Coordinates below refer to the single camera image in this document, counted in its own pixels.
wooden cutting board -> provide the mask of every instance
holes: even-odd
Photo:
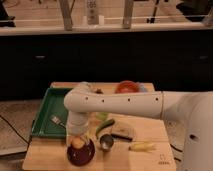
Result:
[[[53,83],[53,87],[73,87],[76,83]],[[94,83],[104,93],[112,93],[116,83]],[[154,91],[152,84],[144,84],[149,91]],[[170,148],[168,136],[161,120],[124,115],[109,114],[109,118],[126,123],[134,130],[134,141],[150,141],[155,150],[150,152],[129,151],[129,142],[115,141],[111,151],[99,149],[99,142],[94,140],[96,153],[92,161],[83,166],[72,165],[66,156],[66,142],[62,139],[33,138],[23,163],[24,170],[51,171],[175,171],[176,166]]]

black cabinet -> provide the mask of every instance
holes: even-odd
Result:
[[[0,37],[0,99],[42,98],[53,81],[153,82],[213,90],[213,31]]]

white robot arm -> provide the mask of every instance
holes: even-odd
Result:
[[[181,121],[186,137],[181,171],[212,171],[213,92],[146,92],[96,94],[82,82],[64,99],[69,110],[67,131],[80,135],[88,129],[87,112],[111,112],[125,115]]]

green tray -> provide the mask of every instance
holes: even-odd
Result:
[[[66,130],[51,121],[55,115],[66,124],[68,111],[64,107],[64,97],[70,88],[48,88],[42,101],[39,112],[36,115],[31,136],[47,138],[65,138]]]

cable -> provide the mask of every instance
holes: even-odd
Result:
[[[175,160],[181,162],[181,159],[177,158],[177,157],[174,157]]]
[[[176,150],[176,151],[178,151],[178,152],[180,152],[180,153],[183,152],[183,150],[180,150],[180,149],[176,148],[176,147],[175,147],[174,145],[172,145],[172,144],[170,144],[170,146],[171,146],[174,150]]]
[[[27,144],[29,144],[28,141],[18,133],[18,131],[10,124],[10,122],[9,122],[7,119],[5,119],[2,115],[0,115],[0,118],[1,118],[3,121],[5,121],[5,122],[10,126],[10,128],[12,128],[12,130],[13,130],[24,142],[26,142]]]

